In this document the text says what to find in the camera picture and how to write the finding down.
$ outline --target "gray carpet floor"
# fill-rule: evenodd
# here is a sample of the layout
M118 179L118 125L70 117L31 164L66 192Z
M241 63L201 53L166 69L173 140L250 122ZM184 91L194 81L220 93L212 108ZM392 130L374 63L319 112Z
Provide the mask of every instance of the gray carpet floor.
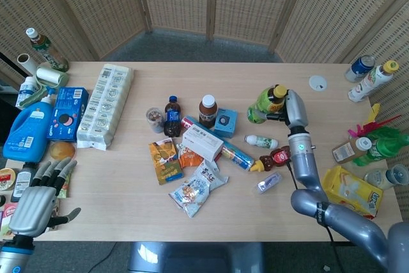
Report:
M280 59L270 54L266 47L218 39L207 42L202 35L164 30L139 35L104 60L280 62ZM26 273L87 273L95 263L109 253L113 244L114 242L37 242L36 252L29 261ZM384 272L358 247L337 249L348 273ZM125 273L129 253L130 243L120 242L110 257L92 273ZM340 272L328 242L266 243L264 254L266 272L319 273L324 272L324 265L328 265L333 273ZM196 271L198 272L198 268L192 268L187 273Z

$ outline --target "robotic hand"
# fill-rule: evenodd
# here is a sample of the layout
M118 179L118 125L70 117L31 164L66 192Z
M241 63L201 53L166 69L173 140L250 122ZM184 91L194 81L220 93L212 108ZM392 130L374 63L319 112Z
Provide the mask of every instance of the robotic hand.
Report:
M299 189L291 196L291 206L300 214L317 220L357 246L365 249L389 273L404 273L409 267L409 223L401 222L389 230L387 240L383 231L374 222L341 205L328 201L318 176L311 145L311 137L305 130L308 126L304 102L292 90L288 91L282 112L258 113L268 120L284 121L290 130L288 142L295 178L306 189Z
M66 158L40 166L31 186L23 192L10 221L9 227L15 236L13 241L6 242L1 248L0 273L23 272L34 252L33 239L47 227L66 224L77 217L80 208L63 217L51 216L57 196L76 165L77 161Z

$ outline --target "small white bottle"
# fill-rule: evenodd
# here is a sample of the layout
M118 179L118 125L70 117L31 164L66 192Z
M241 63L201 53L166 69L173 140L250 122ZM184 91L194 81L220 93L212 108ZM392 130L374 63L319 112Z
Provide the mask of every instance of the small white bottle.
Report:
M38 83L34 77L26 77L26 80L20 86L19 96L17 97L15 106L19 109L23 109L20 106L20 103L29 98L32 94L36 93L39 89L40 87L38 86Z
M391 169L374 169L365 175L364 180L382 190L395 185L409 185L409 170L402 164L396 164Z
M384 65L374 67L366 76L348 92L348 98L353 102L360 102L376 88L390 81L393 73L396 72L399 65L396 61L389 60Z
M274 150L278 147L279 142L275 139L270 139L268 137L255 136L254 134L250 136L245 136L244 141L250 145L256 145L258 147L269 148Z

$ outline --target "blue small box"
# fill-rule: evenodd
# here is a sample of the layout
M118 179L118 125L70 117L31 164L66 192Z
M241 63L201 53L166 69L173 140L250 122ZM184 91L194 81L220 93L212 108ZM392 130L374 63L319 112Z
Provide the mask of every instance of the blue small box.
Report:
M52 111L47 139L76 142L77 129L88 103L84 88L62 87Z
M220 137L233 137L236 119L237 111L219 108L216 117L215 134Z

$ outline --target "chip bag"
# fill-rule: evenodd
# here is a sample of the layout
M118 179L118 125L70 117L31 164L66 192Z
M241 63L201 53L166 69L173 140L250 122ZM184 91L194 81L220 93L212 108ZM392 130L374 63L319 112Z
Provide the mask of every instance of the chip bag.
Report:
M193 175L169 195L189 217L193 217L206 201L210 191L224 185L228 179L228 176L220 174L216 162L204 160Z
M193 152L185 145L178 144L176 147L179 149L178 157L180 167L183 169L187 166L198 166L202 163L203 158L200 157L197 153Z

